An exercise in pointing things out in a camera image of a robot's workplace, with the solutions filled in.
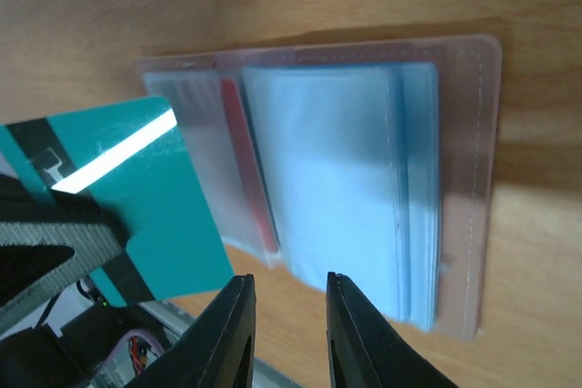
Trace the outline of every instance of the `wooden table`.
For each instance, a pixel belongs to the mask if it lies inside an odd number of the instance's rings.
[[[140,95],[140,55],[475,32],[505,60],[483,332],[399,331],[461,386],[580,386],[582,0],[0,0],[0,122]],[[328,386],[324,296],[230,255],[256,275],[257,355]]]

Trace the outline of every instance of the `black stripe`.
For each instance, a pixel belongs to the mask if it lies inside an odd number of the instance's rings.
[[[6,128],[47,187],[50,188],[60,178],[65,178],[76,171],[73,160],[45,118],[9,124]],[[58,204],[62,204],[70,197],[54,191],[51,195]],[[97,205],[88,189],[78,195],[84,197],[85,203],[90,201]],[[123,253],[103,265],[103,270],[128,304],[155,300],[144,278],[125,252],[126,245],[125,239],[122,245]]]

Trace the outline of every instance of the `purple cable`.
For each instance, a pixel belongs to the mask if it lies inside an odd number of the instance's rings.
[[[143,340],[147,341],[149,345],[152,346],[152,350],[156,352],[158,356],[161,356],[162,353],[164,352],[164,347],[162,347],[162,344],[160,344],[160,342],[158,342],[157,339],[148,331],[144,331],[143,329],[132,329],[131,331],[125,333],[125,335],[121,337],[121,339],[119,340],[117,345],[113,348],[111,353],[103,360],[101,365],[99,365],[99,368],[97,369],[95,374],[101,373],[104,370],[104,368],[107,365],[109,365],[111,361],[113,361],[113,359],[119,353],[121,348],[124,347],[129,341],[129,339],[133,336],[138,336],[139,338],[142,338]]]

